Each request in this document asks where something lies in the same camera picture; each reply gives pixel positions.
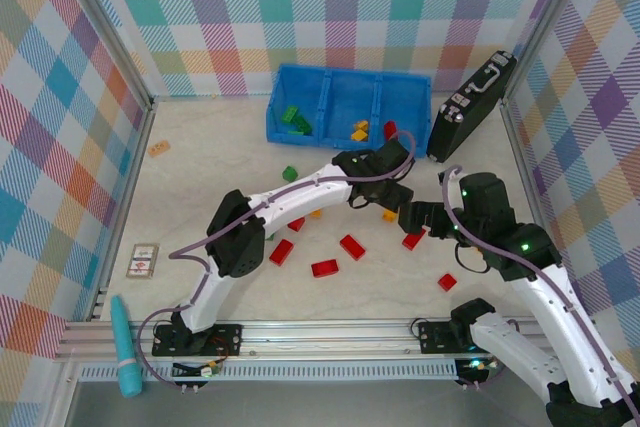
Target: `green lego brick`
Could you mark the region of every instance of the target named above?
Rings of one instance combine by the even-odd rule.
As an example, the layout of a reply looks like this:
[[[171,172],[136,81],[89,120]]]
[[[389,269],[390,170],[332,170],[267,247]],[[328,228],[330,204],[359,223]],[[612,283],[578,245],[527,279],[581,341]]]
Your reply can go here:
[[[287,168],[282,172],[282,178],[287,182],[293,182],[298,178],[298,172],[290,165],[287,165]]]
[[[311,124],[309,124],[309,122],[306,121],[306,119],[304,117],[302,117],[301,115],[296,115],[293,120],[292,120],[293,125],[296,126],[296,128],[300,131],[302,131],[304,133],[304,135],[309,135],[311,134]]]
[[[290,105],[289,107],[287,107],[287,110],[282,116],[282,121],[287,124],[290,124],[291,121],[295,118],[297,113],[298,113],[298,108],[295,105]]]

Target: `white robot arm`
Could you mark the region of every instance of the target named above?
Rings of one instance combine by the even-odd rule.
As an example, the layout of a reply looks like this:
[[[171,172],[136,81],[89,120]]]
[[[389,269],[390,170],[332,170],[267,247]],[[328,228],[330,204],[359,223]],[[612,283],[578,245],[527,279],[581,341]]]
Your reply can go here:
[[[249,207],[256,207],[285,188],[290,189],[309,180],[316,181],[321,177],[346,177],[346,174],[338,166],[325,165],[316,173],[299,179],[288,186],[250,196]],[[286,196],[280,197],[269,204],[268,207],[256,212],[256,217],[264,221],[264,235],[269,237],[288,223],[304,217],[314,210],[347,202],[350,195],[351,186],[344,180],[314,184],[293,190]],[[216,260],[211,255],[209,256],[209,265],[211,274],[209,274],[207,283],[200,292],[198,300],[182,313],[185,326],[194,334],[208,329],[215,323],[220,306],[237,280],[236,277],[230,275],[220,276]],[[194,292],[189,296],[189,299],[194,297],[197,288],[198,286],[194,288]]]
[[[489,267],[518,293],[552,345],[550,358],[514,331],[493,307],[476,299],[454,309],[459,343],[491,352],[545,402],[554,425],[617,426],[637,420],[638,386],[589,319],[547,233],[519,224],[504,183],[493,174],[442,177],[445,203],[403,206],[400,224],[475,245]]]

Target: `small card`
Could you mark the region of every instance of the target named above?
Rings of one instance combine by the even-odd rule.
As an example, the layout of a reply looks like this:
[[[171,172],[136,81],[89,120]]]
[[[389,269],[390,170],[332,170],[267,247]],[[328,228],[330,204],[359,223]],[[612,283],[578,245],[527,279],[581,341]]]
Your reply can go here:
[[[158,244],[136,244],[133,246],[127,277],[150,279],[158,257]]]

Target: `red block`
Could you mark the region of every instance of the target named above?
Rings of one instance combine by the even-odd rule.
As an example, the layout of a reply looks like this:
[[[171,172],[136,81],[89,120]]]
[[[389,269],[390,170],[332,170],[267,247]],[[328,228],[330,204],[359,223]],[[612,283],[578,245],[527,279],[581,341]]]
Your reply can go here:
[[[311,271],[315,278],[326,277],[327,275],[335,274],[338,272],[338,262],[336,259],[325,260],[324,262],[318,262],[317,264],[311,264]]]
[[[340,245],[351,257],[353,257],[353,260],[360,260],[360,257],[362,257],[366,252],[364,247],[362,247],[358,241],[350,235],[345,236],[340,241]]]
[[[419,234],[409,234],[402,241],[402,245],[404,245],[407,249],[413,250],[415,246],[420,242],[420,239],[424,237],[427,231],[422,229]]]
[[[281,266],[288,255],[293,250],[293,244],[286,239],[283,239],[278,244],[278,247],[272,252],[269,260],[276,264],[277,266]]]
[[[296,232],[300,232],[300,229],[302,228],[303,225],[304,225],[304,217],[301,217],[298,220],[294,220],[293,222],[289,222],[289,224],[287,224],[287,226],[291,230],[295,230]]]
[[[445,292],[449,292],[451,290],[451,287],[453,287],[457,283],[458,281],[451,274],[444,274],[438,281],[438,284],[440,284],[440,287],[442,287]]]
[[[384,140],[389,140],[393,134],[398,131],[396,127],[396,123],[393,120],[390,120],[386,124],[384,124]]]

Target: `cable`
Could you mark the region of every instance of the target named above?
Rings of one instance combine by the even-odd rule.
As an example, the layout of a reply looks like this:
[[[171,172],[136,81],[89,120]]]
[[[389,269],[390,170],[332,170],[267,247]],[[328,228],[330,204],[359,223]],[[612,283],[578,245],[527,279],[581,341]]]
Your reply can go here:
[[[513,325],[513,328],[516,329],[516,332],[520,333],[520,324],[516,319],[507,320],[507,324]]]
[[[416,335],[415,331],[413,330],[413,326],[416,325],[416,322],[418,322],[420,320],[424,320],[425,322],[429,322],[427,319],[425,319],[423,317],[416,317],[415,319],[413,319],[413,322],[411,322],[411,325],[409,325],[409,332],[411,332],[411,335],[413,335],[418,340],[420,340],[420,336]]]
[[[638,413],[638,409],[636,409],[636,406],[631,400],[631,397],[629,396],[629,394],[627,394],[624,387],[622,386],[622,383],[617,378],[616,372],[613,370],[613,367],[611,366],[609,359],[607,359],[607,356],[603,352],[600,345],[598,344],[598,341],[595,339],[595,337],[587,327],[587,324],[584,322],[582,317],[578,314],[577,310],[573,306],[573,303],[562,291],[562,289],[558,287],[558,285],[547,274],[545,274],[545,272],[542,269],[540,269],[533,263],[529,262],[527,259],[520,257],[519,255],[513,254],[509,251],[495,247],[491,244],[488,244],[487,242],[484,242],[482,239],[479,239],[478,237],[473,235],[471,232],[469,232],[469,230],[467,230],[465,226],[460,223],[460,221],[456,217],[456,214],[453,212],[451,202],[449,201],[449,178],[451,177],[452,174],[458,174],[461,171],[462,171],[462,167],[460,167],[459,165],[454,165],[449,169],[447,169],[447,171],[444,174],[444,179],[442,180],[442,197],[444,201],[444,208],[447,212],[447,215],[449,216],[449,219],[451,219],[451,222],[453,222],[453,224],[458,227],[458,231],[460,233],[462,233],[467,239],[469,239],[471,242],[476,244],[478,247],[481,247],[485,250],[493,252],[494,254],[501,255],[503,257],[506,257],[507,259],[511,259],[514,262],[519,263],[520,265],[530,269],[539,278],[541,278],[544,282],[546,282],[547,285],[549,285],[551,290],[553,290],[554,293],[558,297],[560,297],[560,300],[565,305],[566,310],[570,312],[573,318],[575,319],[576,323],[580,327],[580,330],[582,330],[582,333],[587,338],[587,341],[589,342],[594,352],[600,359],[600,362],[602,362],[602,365],[604,366],[604,370],[607,372],[607,375],[609,375],[609,380],[613,383],[613,385],[615,385],[616,390],[620,394],[621,398],[624,400],[624,403],[629,408],[629,411],[631,412],[631,415],[633,416],[633,419],[636,425],[640,427],[640,413]]]
[[[209,337],[207,339],[207,342],[209,342],[209,343],[219,343],[224,348],[224,356],[221,355],[221,356],[219,356],[221,358],[216,360],[216,362],[218,364],[222,364],[222,362],[224,362],[225,360],[227,360],[229,358],[229,344],[222,337],[211,336],[211,337]]]
[[[155,324],[153,324],[153,327],[151,328],[151,331],[153,332],[153,338],[154,339],[158,339],[158,336],[156,335],[156,329],[158,328],[158,325],[162,322],[166,322],[167,324],[171,325],[171,321],[167,320],[167,319],[160,319],[157,320]]]
[[[458,243],[456,244],[455,249],[453,249],[453,255],[454,255],[454,257],[456,258],[456,262],[458,263],[458,265],[459,265],[460,267],[462,267],[464,270],[468,270],[469,272],[473,272],[474,274],[486,274],[487,272],[489,272],[489,271],[491,270],[491,267],[489,267],[488,265],[487,265],[487,268],[486,268],[486,269],[484,269],[484,270],[474,270],[474,269],[470,269],[469,267],[467,267],[466,265],[464,265],[464,264],[462,263],[462,261],[460,260],[460,252],[459,252],[459,250],[460,250],[460,242],[458,242]]]
[[[136,336],[136,349],[138,350],[138,354],[140,355],[140,360],[142,361],[142,364],[146,367],[149,373],[159,382],[162,382],[168,387],[171,387],[176,390],[180,390],[184,393],[184,390],[181,387],[164,379],[160,374],[158,374],[158,372],[156,372],[156,370],[153,367],[151,367],[151,364],[149,364],[147,357],[144,355],[144,352],[142,351],[142,332],[144,331],[144,328],[147,326],[147,324],[151,321],[151,319],[153,319],[157,315],[164,314],[164,313],[173,314],[173,313],[183,312],[191,308],[193,304],[195,304],[196,300],[198,300],[198,297],[200,297],[200,293],[202,292],[202,289],[204,289],[204,286],[207,283],[209,275],[211,275],[211,267],[209,266],[209,263],[206,260],[195,255],[186,255],[187,252],[191,252],[194,249],[202,247],[208,244],[209,242],[222,237],[223,235],[227,234],[231,230],[235,229],[242,222],[244,222],[245,220],[255,215],[260,210],[268,209],[269,204],[275,202],[276,200],[278,200],[281,197],[284,197],[287,194],[290,194],[291,192],[295,192],[298,189],[302,189],[304,187],[311,187],[313,185],[318,186],[319,184],[323,184],[326,182],[349,182],[349,183],[380,182],[381,180],[393,179],[398,174],[403,174],[407,168],[410,169],[413,166],[412,162],[415,162],[414,157],[416,153],[416,141],[413,138],[413,135],[410,132],[407,132],[406,130],[397,131],[395,134],[393,134],[391,138],[399,137],[400,135],[407,136],[407,138],[409,139],[409,143],[411,144],[411,149],[409,151],[409,155],[404,160],[404,162],[399,167],[393,169],[392,171],[387,172],[386,174],[376,175],[373,177],[349,177],[347,175],[329,175],[327,177],[320,177],[316,180],[307,180],[304,182],[290,185],[282,189],[281,191],[273,194],[265,202],[260,202],[254,208],[250,209],[248,212],[246,212],[245,214],[235,219],[226,227],[223,227],[217,232],[214,232],[212,235],[210,235],[206,239],[199,240],[198,242],[187,245],[186,247],[178,249],[175,252],[171,252],[169,254],[169,258],[171,260],[181,259],[181,260],[193,260],[194,262],[198,262],[204,267],[205,274],[202,276],[202,279],[200,280],[200,283],[198,284],[198,287],[196,288],[195,293],[193,294],[191,299],[189,299],[188,304],[181,305],[179,307],[167,307],[164,309],[156,310],[155,312],[151,312],[147,316],[147,318],[142,321],[142,323],[140,324],[140,327],[138,327],[138,333]]]

